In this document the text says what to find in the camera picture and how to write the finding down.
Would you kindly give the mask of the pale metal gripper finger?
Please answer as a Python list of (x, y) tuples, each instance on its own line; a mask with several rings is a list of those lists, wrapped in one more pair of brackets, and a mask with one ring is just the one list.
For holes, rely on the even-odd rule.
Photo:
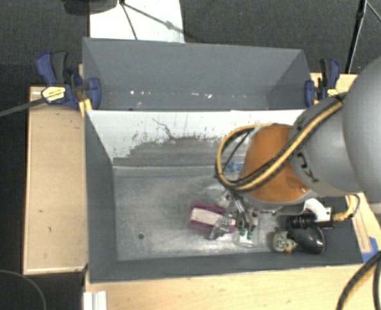
[(232, 227), (232, 218), (221, 216), (215, 223), (214, 228), (217, 230), (229, 230)]
[(213, 227), (211, 232), (209, 233), (209, 239), (210, 240), (217, 240), (218, 238), (221, 238), (222, 236), (232, 234), (235, 232), (236, 232), (235, 227), (230, 227), (228, 229), (225, 229), (222, 227), (220, 227), (220, 228)]

